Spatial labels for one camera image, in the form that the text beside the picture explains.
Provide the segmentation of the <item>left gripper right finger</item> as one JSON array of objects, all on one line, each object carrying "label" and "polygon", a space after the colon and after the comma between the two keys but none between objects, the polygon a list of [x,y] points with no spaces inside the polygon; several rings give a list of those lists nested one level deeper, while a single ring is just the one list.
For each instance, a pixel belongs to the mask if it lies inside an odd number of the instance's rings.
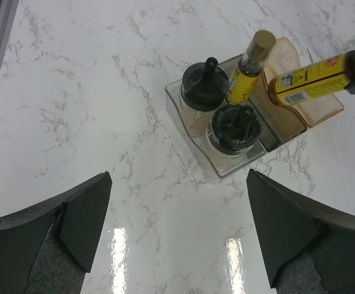
[{"label": "left gripper right finger", "polygon": [[277,293],[355,293],[355,216],[255,170],[246,183],[270,287]]}]

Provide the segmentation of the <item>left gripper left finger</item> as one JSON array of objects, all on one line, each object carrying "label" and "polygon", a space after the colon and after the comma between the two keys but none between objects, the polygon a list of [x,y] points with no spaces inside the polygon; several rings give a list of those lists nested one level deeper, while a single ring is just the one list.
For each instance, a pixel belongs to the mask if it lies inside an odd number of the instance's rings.
[{"label": "left gripper left finger", "polygon": [[106,171],[0,217],[0,293],[80,293],[92,269],[111,188]]}]

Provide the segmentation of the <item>yellow label bottle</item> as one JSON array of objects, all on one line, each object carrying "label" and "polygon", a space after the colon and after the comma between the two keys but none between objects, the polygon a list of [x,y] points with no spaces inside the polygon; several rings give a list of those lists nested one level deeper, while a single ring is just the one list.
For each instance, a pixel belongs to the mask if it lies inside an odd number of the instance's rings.
[{"label": "yellow label bottle", "polygon": [[240,104],[248,100],[276,43],[270,31],[260,30],[254,34],[229,78],[226,103]]},{"label": "yellow label bottle", "polygon": [[274,77],[268,85],[269,98],[280,107],[346,90],[346,53]]}]

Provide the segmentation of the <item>black cap shaker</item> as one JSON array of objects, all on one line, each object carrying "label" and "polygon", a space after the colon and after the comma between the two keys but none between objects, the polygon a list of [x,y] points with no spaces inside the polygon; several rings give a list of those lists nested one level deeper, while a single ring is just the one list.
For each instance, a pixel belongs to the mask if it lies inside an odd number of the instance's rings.
[{"label": "black cap shaker", "polygon": [[242,104],[226,104],[217,109],[206,133],[209,144],[227,156],[245,154],[260,135],[261,123],[254,108]]},{"label": "black cap shaker", "polygon": [[189,66],[180,86],[180,113],[191,137],[201,137],[223,104],[229,80],[214,57]]}]

